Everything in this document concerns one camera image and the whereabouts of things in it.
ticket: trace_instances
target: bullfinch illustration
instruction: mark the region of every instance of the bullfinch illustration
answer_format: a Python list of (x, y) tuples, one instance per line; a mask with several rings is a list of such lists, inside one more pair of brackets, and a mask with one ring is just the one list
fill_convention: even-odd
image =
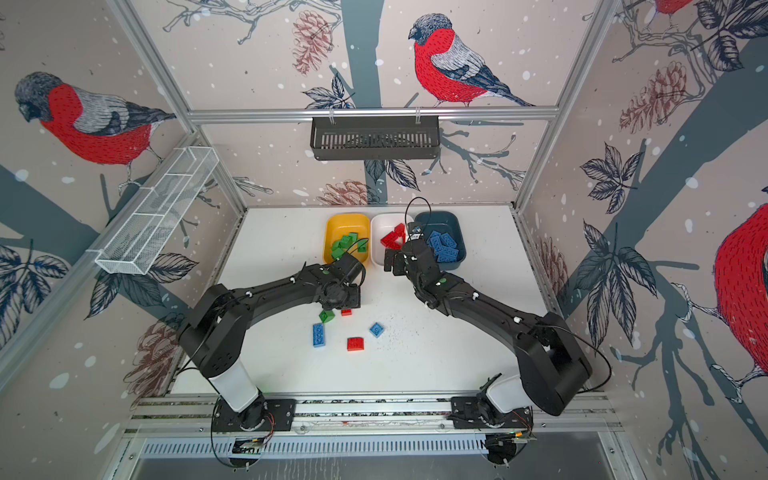
[(509, 91), (485, 60), (472, 51), (453, 31), (451, 21), (441, 13), (419, 17), (408, 38), (415, 40), (416, 77), (437, 97), (437, 107), (444, 101), (469, 102), (481, 97), (502, 97), (524, 107), (531, 107)]
[(139, 185), (131, 179), (131, 162), (145, 150), (152, 151), (149, 139), (160, 123), (176, 118), (158, 108), (65, 84), (42, 71), (21, 79), (15, 95), (24, 119), (39, 119), (72, 153), (95, 164), (125, 165), (128, 179), (118, 193), (128, 184)]
[(768, 376), (768, 204), (731, 232), (715, 257), (715, 290), (717, 307), (707, 308), (693, 303), (684, 285), (673, 283), (683, 291), (691, 310), (698, 309), (722, 320), (736, 340), (752, 356), (755, 366), (741, 380), (734, 379), (717, 364), (710, 368), (721, 372), (733, 384), (736, 396), (731, 402), (742, 403), (741, 389), (750, 380)]

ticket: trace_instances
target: black wire basket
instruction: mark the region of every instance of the black wire basket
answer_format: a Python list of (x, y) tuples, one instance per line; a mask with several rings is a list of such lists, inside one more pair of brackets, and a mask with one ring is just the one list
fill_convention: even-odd
[(440, 153), (437, 116), (340, 117), (312, 120), (317, 160), (433, 159)]

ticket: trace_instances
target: blue bin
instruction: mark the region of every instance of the blue bin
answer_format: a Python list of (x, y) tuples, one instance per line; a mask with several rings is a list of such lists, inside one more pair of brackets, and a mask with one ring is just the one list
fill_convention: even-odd
[(447, 233), (456, 242), (458, 255), (456, 261), (451, 263), (438, 263), (440, 270), (456, 270), (467, 257), (467, 249), (464, 247), (464, 237), (462, 229), (458, 226), (458, 218), (451, 212), (433, 211), (432, 216), (429, 212), (422, 212), (416, 215), (415, 221), (424, 226), (424, 234), (429, 238), (433, 231), (443, 234)]

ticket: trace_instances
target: yellow bin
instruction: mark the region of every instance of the yellow bin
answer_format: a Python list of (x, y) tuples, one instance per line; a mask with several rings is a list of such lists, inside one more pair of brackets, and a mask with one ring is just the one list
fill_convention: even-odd
[[(341, 237), (353, 232), (357, 233), (358, 240), (361, 238), (369, 239), (371, 237), (371, 220), (363, 214), (340, 214), (328, 219), (326, 241), (323, 245), (323, 260), (325, 263), (333, 262), (333, 257), (331, 257), (333, 242), (341, 240)], [(367, 247), (368, 249), (365, 253), (358, 252), (356, 247), (352, 247), (349, 252), (357, 260), (360, 260), (360, 263), (364, 264), (368, 260), (368, 252), (371, 251), (370, 240)]]

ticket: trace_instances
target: green lego brick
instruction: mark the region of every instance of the green lego brick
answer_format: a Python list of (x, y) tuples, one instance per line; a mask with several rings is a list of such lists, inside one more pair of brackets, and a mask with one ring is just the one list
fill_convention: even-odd
[(328, 323), (333, 320), (334, 316), (336, 315), (333, 313), (333, 310), (323, 310), (320, 312), (320, 321), (323, 323)]

